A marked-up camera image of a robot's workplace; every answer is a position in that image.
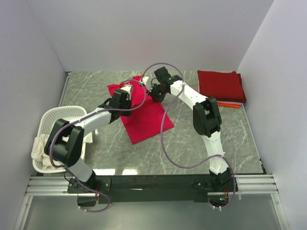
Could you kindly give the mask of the hot pink t-shirt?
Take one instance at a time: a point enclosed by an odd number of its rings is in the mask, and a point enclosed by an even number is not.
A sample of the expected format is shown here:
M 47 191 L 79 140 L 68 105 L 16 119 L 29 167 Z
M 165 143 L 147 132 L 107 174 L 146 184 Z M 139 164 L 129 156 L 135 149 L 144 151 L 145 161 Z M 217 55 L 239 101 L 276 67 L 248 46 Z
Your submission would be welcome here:
M 126 84 L 132 85 L 132 107 L 137 107 L 144 99 L 144 91 L 139 83 L 135 81 L 129 81 Z M 111 96 L 116 89 L 123 86 L 120 84 L 108 85 L 108 90 Z M 121 116 L 122 123 L 130 138 L 132 144 L 137 144 L 148 138 L 156 136 L 161 132 L 161 122 L 164 116 L 165 110 L 161 103 L 154 102 L 151 96 L 147 95 L 144 104 L 131 112 L 131 116 Z M 169 130 L 174 127 L 174 124 L 166 115 L 163 131 Z

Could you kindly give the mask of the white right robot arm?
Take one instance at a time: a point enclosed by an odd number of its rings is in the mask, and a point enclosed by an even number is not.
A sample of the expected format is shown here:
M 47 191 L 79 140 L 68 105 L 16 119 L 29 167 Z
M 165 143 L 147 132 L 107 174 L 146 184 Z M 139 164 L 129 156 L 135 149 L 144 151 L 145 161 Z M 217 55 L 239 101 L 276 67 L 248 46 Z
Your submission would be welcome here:
M 164 113 L 161 128 L 161 147 L 166 158 L 174 165 L 182 169 L 192 169 L 209 162 L 209 173 L 211 187 L 214 190 L 230 188 L 236 190 L 236 178 L 233 169 L 224 156 L 221 143 L 222 118 L 218 108 L 217 100 L 213 97 L 206 97 L 188 86 L 184 82 L 183 74 L 172 76 L 165 67 L 154 71 L 158 84 L 154 84 L 148 94 L 156 102 L 164 100 L 165 95 L 171 94 L 180 99 L 192 110 L 193 127 L 205 144 L 208 157 L 192 166 L 182 166 L 175 163 L 167 154 L 163 141 L 163 128 L 167 112 Z

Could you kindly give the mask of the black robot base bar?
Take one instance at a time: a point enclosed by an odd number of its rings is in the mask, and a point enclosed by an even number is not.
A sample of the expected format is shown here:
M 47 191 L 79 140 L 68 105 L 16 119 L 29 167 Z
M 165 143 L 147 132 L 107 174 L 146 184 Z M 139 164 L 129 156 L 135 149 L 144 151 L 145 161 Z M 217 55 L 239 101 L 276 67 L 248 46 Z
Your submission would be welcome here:
M 154 201 L 194 201 L 206 203 L 209 193 L 233 192 L 230 188 L 214 190 L 209 174 L 183 175 L 113 175 L 97 176 L 97 190 L 85 189 L 70 179 L 69 194 L 89 194 L 99 191 L 107 197 L 99 196 L 98 202 L 154 202 Z

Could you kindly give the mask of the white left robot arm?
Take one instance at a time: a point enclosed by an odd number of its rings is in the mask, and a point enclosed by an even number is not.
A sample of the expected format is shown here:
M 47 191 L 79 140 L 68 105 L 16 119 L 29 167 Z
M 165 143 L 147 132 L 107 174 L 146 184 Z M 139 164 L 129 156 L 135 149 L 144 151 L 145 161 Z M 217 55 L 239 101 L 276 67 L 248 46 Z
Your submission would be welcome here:
M 60 162 L 60 167 L 66 167 L 84 186 L 97 190 L 96 174 L 81 158 L 83 139 L 96 128 L 108 125 L 120 116 L 131 115 L 131 91 L 131 85 L 116 89 L 111 98 L 78 120 L 58 119 L 44 147 L 51 162 Z

